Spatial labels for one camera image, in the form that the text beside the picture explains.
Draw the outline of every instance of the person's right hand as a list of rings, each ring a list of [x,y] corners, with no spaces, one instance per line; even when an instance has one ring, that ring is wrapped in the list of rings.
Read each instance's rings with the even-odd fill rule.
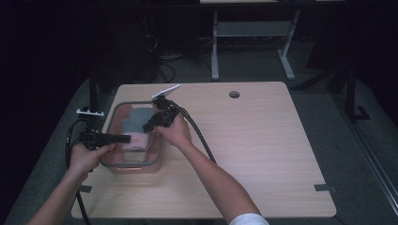
[[[181,113],[176,116],[170,127],[155,127],[155,129],[163,135],[168,143],[178,149],[192,144],[190,128]]]

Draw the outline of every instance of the floor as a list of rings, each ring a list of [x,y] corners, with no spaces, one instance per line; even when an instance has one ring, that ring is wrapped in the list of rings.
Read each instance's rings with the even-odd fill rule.
[[[284,82],[292,87],[307,81],[320,72],[306,68],[313,43],[296,41],[292,44],[288,58],[297,78],[289,81],[277,57],[280,40],[262,40],[261,48],[245,45],[239,51],[222,51],[219,56],[220,79],[218,82]],[[182,57],[167,63],[176,75],[172,83],[211,82],[209,69],[210,54],[200,54],[199,59]],[[161,67],[169,79],[173,71]],[[154,83],[164,83],[159,76]],[[382,188],[370,169],[366,156],[340,105],[344,91],[333,95],[327,91],[329,78],[300,91],[290,91],[300,120],[309,138],[319,167],[329,186],[334,187],[331,197],[337,208],[336,217],[331,218],[267,218],[270,224],[398,224],[396,212],[390,206]],[[99,94],[100,105],[106,111],[113,95]],[[64,141],[69,124],[75,120],[74,111],[88,105],[88,82],[82,83],[65,113],[60,119],[53,136],[48,141],[42,156],[22,193],[15,202],[6,224],[24,224],[46,200],[65,172]],[[375,150],[380,163],[392,183],[398,187],[398,128],[378,106],[372,91],[357,81],[356,105],[369,113],[371,120],[357,123],[368,143]],[[225,224],[223,220],[197,221],[182,219],[95,219],[93,224]],[[68,215],[65,224],[84,224],[82,220]]]

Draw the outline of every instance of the person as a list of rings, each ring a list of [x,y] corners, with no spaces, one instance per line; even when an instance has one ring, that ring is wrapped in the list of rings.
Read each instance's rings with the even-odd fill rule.
[[[170,127],[155,129],[186,157],[228,224],[268,225],[245,188],[193,145],[188,123],[182,114],[176,116]],[[62,223],[80,184],[99,165],[100,157],[114,147],[111,144],[88,151],[81,143],[76,144],[69,170],[28,224]]]

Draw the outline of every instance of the white sleeve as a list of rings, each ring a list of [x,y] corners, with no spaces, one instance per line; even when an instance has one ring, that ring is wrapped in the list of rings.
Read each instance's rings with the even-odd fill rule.
[[[258,214],[242,214],[229,223],[229,225],[269,225],[268,222]]]

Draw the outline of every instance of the clear plastic bin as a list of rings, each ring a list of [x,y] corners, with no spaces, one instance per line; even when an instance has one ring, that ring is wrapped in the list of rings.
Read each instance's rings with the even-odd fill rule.
[[[122,134],[122,120],[128,118],[134,108],[143,107],[156,111],[150,101],[118,104],[112,114],[107,133]],[[151,131],[146,149],[123,150],[122,143],[118,143],[112,151],[103,155],[99,162],[113,173],[155,173],[161,168],[161,149],[162,136],[156,131]]]

